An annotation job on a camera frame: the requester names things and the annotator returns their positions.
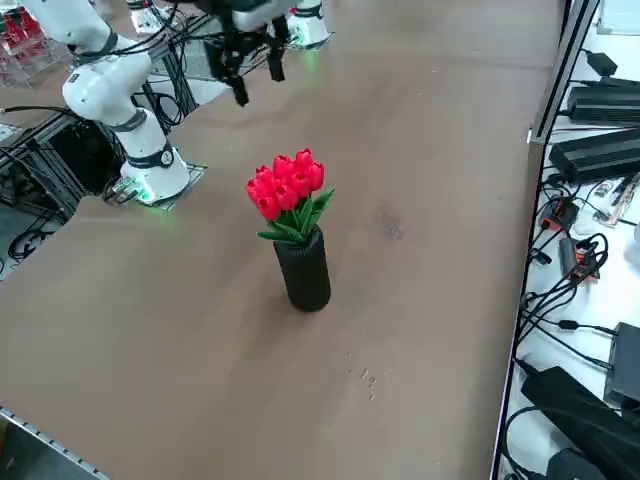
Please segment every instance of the black vase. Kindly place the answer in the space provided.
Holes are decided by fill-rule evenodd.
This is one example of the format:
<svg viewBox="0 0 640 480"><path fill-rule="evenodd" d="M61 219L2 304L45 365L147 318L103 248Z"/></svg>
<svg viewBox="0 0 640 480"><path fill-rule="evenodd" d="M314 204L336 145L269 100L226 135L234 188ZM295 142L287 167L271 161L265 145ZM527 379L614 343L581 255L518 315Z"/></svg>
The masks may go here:
<svg viewBox="0 0 640 480"><path fill-rule="evenodd" d="M320 228L314 227L305 243L273 242L273 248L293 306L304 312L322 310L331 298L331 284Z"/></svg>

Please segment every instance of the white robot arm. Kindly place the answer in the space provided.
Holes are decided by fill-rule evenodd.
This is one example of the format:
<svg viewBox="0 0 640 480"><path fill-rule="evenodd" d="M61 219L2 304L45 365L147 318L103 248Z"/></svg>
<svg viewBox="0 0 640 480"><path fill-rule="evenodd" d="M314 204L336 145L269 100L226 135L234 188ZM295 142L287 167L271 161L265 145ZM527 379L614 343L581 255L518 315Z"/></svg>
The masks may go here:
<svg viewBox="0 0 640 480"><path fill-rule="evenodd" d="M88 0L22 0L54 40L73 46L84 62L65 82L62 93L71 110L108 126L126 154L121 174L132 182L137 199L147 205L180 194L189 172L169 144L150 110L136 107L131 96L147 80L151 57L137 42L114 33ZM264 26L283 15L295 0L231 0L238 28ZM216 15L229 0L201 0Z"/></svg>

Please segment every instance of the flower bouquet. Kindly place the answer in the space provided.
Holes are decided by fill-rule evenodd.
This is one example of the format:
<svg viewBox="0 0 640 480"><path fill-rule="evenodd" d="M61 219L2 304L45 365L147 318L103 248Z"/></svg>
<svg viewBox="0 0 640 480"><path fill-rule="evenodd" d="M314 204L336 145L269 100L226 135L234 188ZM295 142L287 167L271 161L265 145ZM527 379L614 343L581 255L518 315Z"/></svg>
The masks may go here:
<svg viewBox="0 0 640 480"><path fill-rule="evenodd" d="M273 242L291 303L303 311L324 308L331 296L324 238L318 220L334 188L313 198L322 188L324 165L311 150L295 160L278 155L273 169L262 166L246 186L247 194L267 220L269 230L258 236Z"/></svg>

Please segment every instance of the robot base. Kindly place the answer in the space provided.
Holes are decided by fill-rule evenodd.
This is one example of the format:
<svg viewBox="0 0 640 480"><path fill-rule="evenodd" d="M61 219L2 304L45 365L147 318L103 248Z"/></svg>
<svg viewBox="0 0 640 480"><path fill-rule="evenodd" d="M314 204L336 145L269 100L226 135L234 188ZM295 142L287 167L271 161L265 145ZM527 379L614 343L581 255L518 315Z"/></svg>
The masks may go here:
<svg viewBox="0 0 640 480"><path fill-rule="evenodd" d="M287 20L291 40L289 46L294 49L312 50L320 48L331 37L324 23L324 12L320 2L313 8L304 9L302 4L296 7L296 12Z"/></svg>
<svg viewBox="0 0 640 480"><path fill-rule="evenodd" d="M175 148L173 155L169 168L136 168L126 162L114 191L121 196L136 192L133 198L148 206L179 195L189 185L189 170Z"/></svg>

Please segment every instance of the stain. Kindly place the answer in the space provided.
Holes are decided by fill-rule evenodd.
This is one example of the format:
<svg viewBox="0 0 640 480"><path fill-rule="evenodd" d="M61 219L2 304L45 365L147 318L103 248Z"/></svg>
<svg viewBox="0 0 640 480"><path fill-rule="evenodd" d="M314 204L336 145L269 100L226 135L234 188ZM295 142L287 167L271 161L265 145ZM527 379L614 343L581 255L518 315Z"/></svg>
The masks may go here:
<svg viewBox="0 0 640 480"><path fill-rule="evenodd" d="M372 228L390 241L402 240L404 236L404 229L398 215L384 205L376 208L373 215Z"/></svg>

